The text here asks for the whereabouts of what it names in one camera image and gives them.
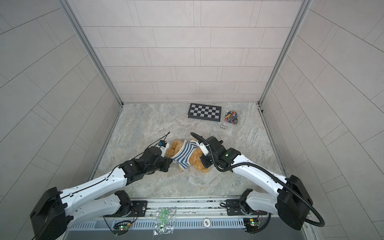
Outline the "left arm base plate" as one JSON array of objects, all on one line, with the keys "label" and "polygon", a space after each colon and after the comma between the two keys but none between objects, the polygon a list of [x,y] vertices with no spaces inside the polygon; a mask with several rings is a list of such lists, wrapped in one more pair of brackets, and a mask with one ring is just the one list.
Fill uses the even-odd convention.
[{"label": "left arm base plate", "polygon": [[116,213],[105,215],[107,218],[144,217],[146,214],[147,201],[133,201],[130,205],[121,206]]}]

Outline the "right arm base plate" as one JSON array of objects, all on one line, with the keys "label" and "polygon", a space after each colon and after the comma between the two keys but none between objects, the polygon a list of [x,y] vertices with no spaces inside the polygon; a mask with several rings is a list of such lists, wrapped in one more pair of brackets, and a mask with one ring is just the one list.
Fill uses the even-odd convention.
[{"label": "right arm base plate", "polygon": [[228,216],[268,216],[269,213],[265,211],[253,211],[250,214],[246,214],[240,208],[240,203],[235,199],[227,199],[224,202],[224,208],[227,210]]}]

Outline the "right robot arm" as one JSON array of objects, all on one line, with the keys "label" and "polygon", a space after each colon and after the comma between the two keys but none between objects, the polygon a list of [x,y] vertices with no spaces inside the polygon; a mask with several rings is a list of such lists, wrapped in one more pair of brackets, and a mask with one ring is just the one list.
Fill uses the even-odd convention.
[{"label": "right robot arm", "polygon": [[232,172],[247,178],[266,191],[259,194],[252,189],[246,189],[235,204],[227,204],[227,209],[233,209],[244,215],[267,213],[278,215],[280,219],[294,230],[301,230],[304,223],[322,227],[324,219],[313,207],[302,181],[292,175],[289,178],[277,175],[255,164],[241,152],[223,146],[223,142],[211,136],[204,139],[195,133],[203,151],[201,162],[204,167],[214,166],[218,171]]}]

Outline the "brown teddy bear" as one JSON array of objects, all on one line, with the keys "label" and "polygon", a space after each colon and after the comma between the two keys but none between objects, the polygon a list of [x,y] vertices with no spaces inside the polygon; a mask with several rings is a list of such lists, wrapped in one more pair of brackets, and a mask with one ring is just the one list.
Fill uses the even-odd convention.
[{"label": "brown teddy bear", "polygon": [[193,166],[201,173],[210,171],[201,162],[201,156],[204,156],[204,154],[195,139],[191,141],[174,140],[166,150],[165,156],[178,163],[182,170]]}]

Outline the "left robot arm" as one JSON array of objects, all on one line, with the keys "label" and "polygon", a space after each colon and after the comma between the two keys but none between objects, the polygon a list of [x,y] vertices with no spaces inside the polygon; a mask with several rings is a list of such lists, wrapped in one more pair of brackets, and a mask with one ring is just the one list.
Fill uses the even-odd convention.
[{"label": "left robot arm", "polygon": [[127,160],[89,182],[61,191],[56,187],[46,190],[30,214],[34,239],[55,240],[81,222],[117,212],[128,214],[132,204],[121,188],[155,171],[166,173],[173,160],[165,152],[150,147],[138,159]]}]

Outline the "blue white striped sweater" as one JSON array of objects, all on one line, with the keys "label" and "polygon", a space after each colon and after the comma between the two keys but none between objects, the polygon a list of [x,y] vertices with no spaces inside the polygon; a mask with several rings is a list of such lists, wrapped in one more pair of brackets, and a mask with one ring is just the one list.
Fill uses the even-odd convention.
[{"label": "blue white striped sweater", "polygon": [[190,166],[189,159],[192,153],[199,148],[197,141],[184,140],[181,149],[172,156],[173,161],[176,161],[182,170],[187,169]]}]

